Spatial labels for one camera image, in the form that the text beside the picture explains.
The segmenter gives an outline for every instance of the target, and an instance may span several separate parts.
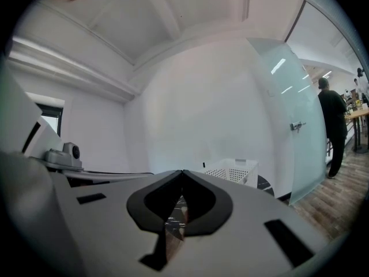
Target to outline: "white basket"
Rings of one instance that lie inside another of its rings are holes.
[[[223,159],[199,170],[200,173],[214,175],[238,184],[258,187],[258,165],[254,160]]]

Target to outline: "window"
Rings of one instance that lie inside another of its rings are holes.
[[[42,118],[45,119],[47,123],[50,124],[51,128],[55,130],[55,132],[60,136],[61,127],[62,127],[62,115],[63,108],[46,106],[45,104],[37,104],[39,108],[42,110]]]

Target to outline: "glass door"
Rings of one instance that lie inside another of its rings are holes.
[[[293,204],[325,176],[323,112],[307,72],[286,43],[270,39],[249,39],[249,42],[271,72],[292,125],[295,171],[290,204]]]

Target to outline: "black object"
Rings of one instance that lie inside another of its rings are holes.
[[[106,196],[104,194],[96,193],[96,194],[87,195],[87,196],[83,196],[83,197],[77,197],[77,200],[80,204],[85,204],[85,203],[94,202],[96,200],[100,200],[100,199],[104,199],[104,198],[106,198]]]
[[[274,197],[274,190],[270,183],[264,179],[261,175],[258,175],[258,190],[262,190],[265,193],[268,193]]]
[[[110,184],[110,181],[93,182],[92,179],[67,178],[71,188]]]
[[[128,213],[141,230],[159,235],[154,253],[140,260],[155,270],[167,263],[164,224],[182,195],[188,208],[184,236],[212,234],[232,214],[233,202],[228,193],[188,170],[178,170],[134,192],[127,201]]]
[[[367,99],[366,95],[362,93],[363,103],[368,104],[369,100]]]
[[[294,267],[305,263],[313,254],[279,219],[264,223]]]
[[[318,95],[322,106],[327,138],[339,138],[347,136],[345,112],[347,104],[334,90],[323,90]]]
[[[102,171],[85,170],[85,173],[104,173],[104,174],[153,174],[153,173],[107,173]]]
[[[364,69],[361,70],[361,68],[358,68],[357,69],[357,76],[358,76],[358,78],[362,77],[364,72],[365,72]]]
[[[330,164],[329,176],[334,177],[341,168],[345,151],[346,137],[330,138],[333,147],[333,157]]]
[[[284,201],[287,201],[288,199],[290,199],[291,198],[291,192],[289,192],[289,193],[287,193],[286,195],[283,195],[283,196],[281,196],[281,197],[278,197],[277,199],[278,200],[280,200],[280,201],[282,201],[282,202],[284,202]]]
[[[29,133],[29,136],[27,137],[27,141],[25,141],[25,144],[22,149],[22,153],[25,153],[25,151],[27,150],[29,146],[29,143],[32,141],[33,137],[35,136],[36,132],[39,130],[40,127],[41,125],[38,122],[36,122],[31,132]]]
[[[77,145],[74,145],[73,148],[71,149],[71,152],[73,154],[73,157],[75,159],[79,159],[80,158],[80,149]]]

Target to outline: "wooden table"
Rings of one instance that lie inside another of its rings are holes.
[[[355,132],[354,138],[355,138],[355,144],[353,146],[353,151],[355,153],[363,154],[367,153],[369,149],[369,143],[367,145],[360,145],[360,120],[359,117],[365,116],[366,118],[366,124],[369,125],[369,108],[366,108],[364,110],[357,110],[351,113],[351,115],[346,116],[346,120],[352,119],[353,122],[353,130]]]

